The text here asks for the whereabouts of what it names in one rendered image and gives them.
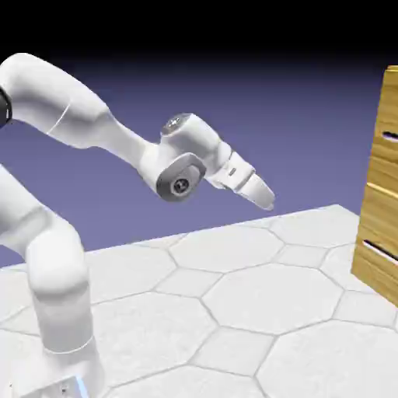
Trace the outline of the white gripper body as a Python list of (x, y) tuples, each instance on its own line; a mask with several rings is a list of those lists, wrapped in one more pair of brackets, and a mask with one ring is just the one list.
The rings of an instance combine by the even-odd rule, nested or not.
[(275, 194), (264, 180), (253, 173), (237, 191), (238, 195), (266, 211), (274, 209)]

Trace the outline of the lower wooden drawer front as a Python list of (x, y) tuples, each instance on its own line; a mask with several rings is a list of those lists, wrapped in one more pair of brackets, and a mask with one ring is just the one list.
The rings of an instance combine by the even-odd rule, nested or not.
[(351, 273), (398, 308), (398, 264), (362, 244), (369, 241), (398, 256), (398, 196), (367, 183)]

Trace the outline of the wooden drawer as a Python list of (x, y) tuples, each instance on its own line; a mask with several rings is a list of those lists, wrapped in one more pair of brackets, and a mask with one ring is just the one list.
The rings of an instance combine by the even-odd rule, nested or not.
[(398, 308), (398, 264), (362, 244), (369, 241), (398, 256), (398, 196), (367, 183), (351, 273)]
[(384, 131), (398, 133), (398, 65), (384, 72), (367, 178), (398, 196), (398, 142), (384, 139)]

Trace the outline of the light wood cabinet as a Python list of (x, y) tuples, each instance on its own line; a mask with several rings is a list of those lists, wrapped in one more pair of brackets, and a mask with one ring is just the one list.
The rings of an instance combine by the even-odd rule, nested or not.
[(351, 273), (398, 307), (398, 65), (383, 75)]

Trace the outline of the upper wooden drawer front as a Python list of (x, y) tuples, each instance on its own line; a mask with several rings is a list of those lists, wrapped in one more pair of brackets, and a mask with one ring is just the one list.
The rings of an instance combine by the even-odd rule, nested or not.
[(398, 196), (398, 142), (384, 139), (384, 131), (398, 133), (398, 65), (384, 72), (367, 178)]

